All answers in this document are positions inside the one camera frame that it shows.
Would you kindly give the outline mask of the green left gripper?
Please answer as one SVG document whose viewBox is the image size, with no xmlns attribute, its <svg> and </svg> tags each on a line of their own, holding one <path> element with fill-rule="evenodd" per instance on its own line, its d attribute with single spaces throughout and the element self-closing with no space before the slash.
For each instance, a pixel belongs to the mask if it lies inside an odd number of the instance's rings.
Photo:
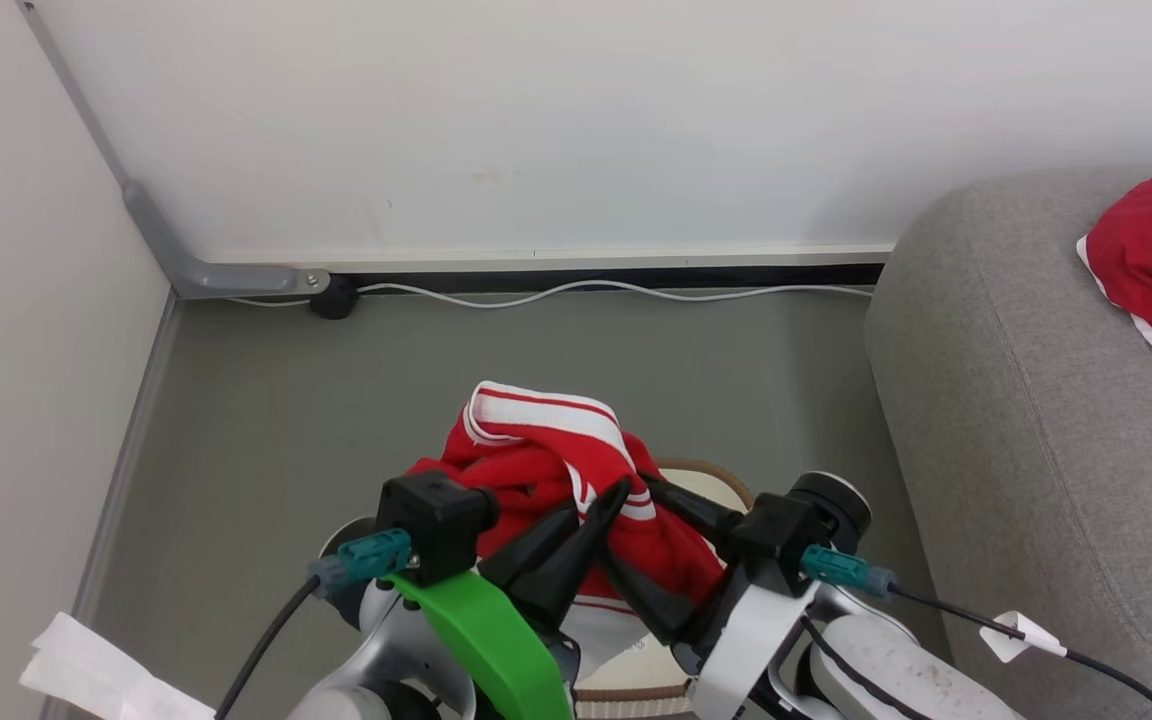
<svg viewBox="0 0 1152 720">
<path fill-rule="evenodd" d="M 414 570 L 392 575 L 435 637 L 505 719 L 571 719 L 573 694 L 547 637 L 558 634 L 631 493 L 617 479 L 579 523 L 564 502 L 467 570 L 420 584 Z"/>
</svg>

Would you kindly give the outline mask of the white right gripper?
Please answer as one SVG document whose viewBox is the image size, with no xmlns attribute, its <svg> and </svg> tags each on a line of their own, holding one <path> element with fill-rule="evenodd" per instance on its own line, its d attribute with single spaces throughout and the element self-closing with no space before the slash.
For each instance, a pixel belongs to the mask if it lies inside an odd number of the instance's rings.
<svg viewBox="0 0 1152 720">
<path fill-rule="evenodd" d="M 677 516 L 717 553 L 732 553 L 732 529 L 744 511 L 718 503 L 679 484 L 641 473 L 659 509 Z M 602 550 L 600 569 L 617 594 L 630 606 L 653 637 L 664 646 L 695 646 L 704 637 L 708 591 L 699 597 L 668 591 L 630 562 Z M 750 584 L 741 593 L 713 651 L 689 691 L 692 711 L 699 719 L 733 719 L 756 683 L 767 676 L 782 644 L 799 626 L 814 601 L 819 582 L 810 579 L 803 594 L 794 597 Z"/>
</svg>

